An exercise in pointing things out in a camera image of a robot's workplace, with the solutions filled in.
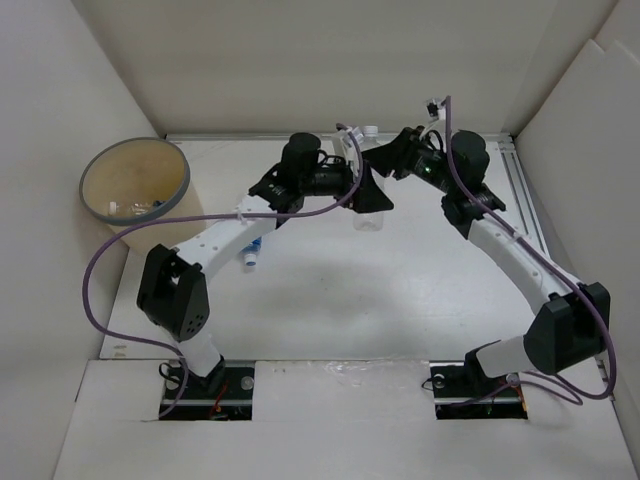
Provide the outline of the clear unlabelled plastic bottle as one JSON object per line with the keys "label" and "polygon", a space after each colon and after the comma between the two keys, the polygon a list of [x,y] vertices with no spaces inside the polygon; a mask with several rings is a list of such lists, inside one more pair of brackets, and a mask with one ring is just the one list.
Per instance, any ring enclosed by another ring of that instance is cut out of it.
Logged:
{"label": "clear unlabelled plastic bottle", "polygon": [[[364,136],[361,151],[373,149],[380,145],[379,129],[375,125],[362,127]],[[353,219],[353,226],[358,231],[380,231],[384,224],[384,212],[379,209],[381,194],[384,192],[385,178],[373,170],[368,163],[365,164],[365,174],[356,199],[358,211]]]}

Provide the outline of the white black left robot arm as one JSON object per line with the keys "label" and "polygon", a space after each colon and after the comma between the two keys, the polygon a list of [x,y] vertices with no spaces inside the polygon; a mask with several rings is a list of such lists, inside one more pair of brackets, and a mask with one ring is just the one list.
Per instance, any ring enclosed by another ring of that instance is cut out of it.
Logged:
{"label": "white black left robot arm", "polygon": [[358,160],[358,153],[378,144],[374,126],[339,131],[334,152],[320,139],[295,133],[281,159],[252,186],[229,219],[213,223],[196,236],[147,254],[137,306],[177,345],[188,367],[188,384],[201,396],[222,387],[225,362],[205,330],[210,314],[208,283],[252,241],[275,231],[298,213],[307,197],[331,197],[358,214],[392,209],[381,177]]}

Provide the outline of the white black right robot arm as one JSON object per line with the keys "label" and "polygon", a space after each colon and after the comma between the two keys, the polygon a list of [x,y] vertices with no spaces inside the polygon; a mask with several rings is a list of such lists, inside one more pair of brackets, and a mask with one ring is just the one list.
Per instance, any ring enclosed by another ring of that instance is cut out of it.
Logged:
{"label": "white black right robot arm", "polygon": [[535,315],[524,334],[465,355],[455,378],[472,394],[488,394],[511,374],[557,375],[609,349],[609,292],[560,269],[509,225],[504,202],[484,181],[490,156],[480,135],[461,130],[444,139],[406,128],[387,144],[366,141],[363,158],[382,177],[414,175],[443,192],[448,222],[495,262]]}

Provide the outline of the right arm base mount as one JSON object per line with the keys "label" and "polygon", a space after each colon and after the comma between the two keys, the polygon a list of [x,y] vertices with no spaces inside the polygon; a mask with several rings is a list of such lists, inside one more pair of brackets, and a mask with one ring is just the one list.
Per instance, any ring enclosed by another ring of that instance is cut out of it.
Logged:
{"label": "right arm base mount", "polygon": [[437,420],[527,420],[519,377],[472,380],[463,361],[432,361],[422,388],[433,394]]}

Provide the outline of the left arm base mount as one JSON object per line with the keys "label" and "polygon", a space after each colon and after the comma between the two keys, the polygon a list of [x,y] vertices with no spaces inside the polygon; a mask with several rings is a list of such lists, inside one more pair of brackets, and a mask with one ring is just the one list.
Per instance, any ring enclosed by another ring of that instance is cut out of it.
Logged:
{"label": "left arm base mount", "polygon": [[227,362],[224,371],[209,388],[202,379],[189,374],[181,396],[178,393],[184,371],[179,365],[162,362],[164,380],[159,419],[164,421],[250,421],[255,385],[254,361]]}

